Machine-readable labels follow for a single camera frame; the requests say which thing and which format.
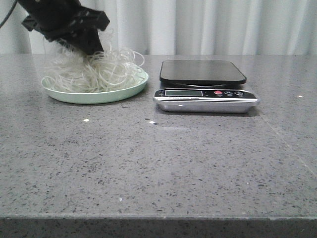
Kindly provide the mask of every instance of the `green plate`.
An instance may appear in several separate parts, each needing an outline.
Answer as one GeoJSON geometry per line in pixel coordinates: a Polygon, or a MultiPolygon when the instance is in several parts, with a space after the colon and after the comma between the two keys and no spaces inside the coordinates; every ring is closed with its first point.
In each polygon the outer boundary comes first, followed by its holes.
{"type": "Polygon", "coordinates": [[[119,100],[130,98],[141,92],[149,79],[149,75],[145,71],[143,71],[139,73],[138,76],[144,78],[144,80],[136,86],[103,93],[65,93],[55,91],[47,87],[48,84],[45,78],[42,79],[41,84],[47,94],[56,100],[76,104],[98,104],[116,102],[119,100]]]}

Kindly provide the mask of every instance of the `curtain fold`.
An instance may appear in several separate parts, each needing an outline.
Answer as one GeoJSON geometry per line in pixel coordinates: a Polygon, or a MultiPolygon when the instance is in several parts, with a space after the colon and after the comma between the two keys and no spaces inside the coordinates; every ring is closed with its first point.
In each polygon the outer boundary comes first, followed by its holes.
{"type": "MultiPolygon", "coordinates": [[[[0,20],[13,0],[0,3],[0,20]]],[[[316,0],[80,0],[104,10],[113,47],[153,55],[317,54],[316,0]]],[[[44,53],[51,43],[21,25],[17,5],[0,53],[44,53]]]]}

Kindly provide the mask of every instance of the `rice noodles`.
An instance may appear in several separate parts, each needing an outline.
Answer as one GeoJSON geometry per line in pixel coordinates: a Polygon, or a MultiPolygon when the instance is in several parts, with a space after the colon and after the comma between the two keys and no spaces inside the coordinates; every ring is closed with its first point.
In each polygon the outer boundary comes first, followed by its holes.
{"type": "Polygon", "coordinates": [[[126,89],[140,84],[144,78],[140,68],[144,57],[127,47],[113,50],[112,33],[100,37],[104,52],[88,56],[77,49],[60,46],[60,53],[45,67],[48,88],[67,93],[98,93],[126,89]],[[136,56],[142,58],[137,65],[136,56]]]}

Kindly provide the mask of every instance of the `scale display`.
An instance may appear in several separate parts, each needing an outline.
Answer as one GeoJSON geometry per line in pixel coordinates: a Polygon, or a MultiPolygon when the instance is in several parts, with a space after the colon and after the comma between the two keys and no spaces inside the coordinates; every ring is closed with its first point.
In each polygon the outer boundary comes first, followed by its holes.
{"type": "Polygon", "coordinates": [[[165,96],[196,96],[202,97],[203,92],[198,90],[165,90],[165,96]]]}

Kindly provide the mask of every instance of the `gray countertop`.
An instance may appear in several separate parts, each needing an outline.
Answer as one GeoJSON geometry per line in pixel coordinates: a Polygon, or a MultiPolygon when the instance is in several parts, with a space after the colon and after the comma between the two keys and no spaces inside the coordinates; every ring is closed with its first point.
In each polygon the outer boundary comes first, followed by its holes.
{"type": "Polygon", "coordinates": [[[0,217],[317,218],[317,56],[145,56],[144,91],[99,105],[50,98],[45,60],[0,55],[0,217]],[[161,111],[170,59],[231,61],[262,101],[161,111]]]}

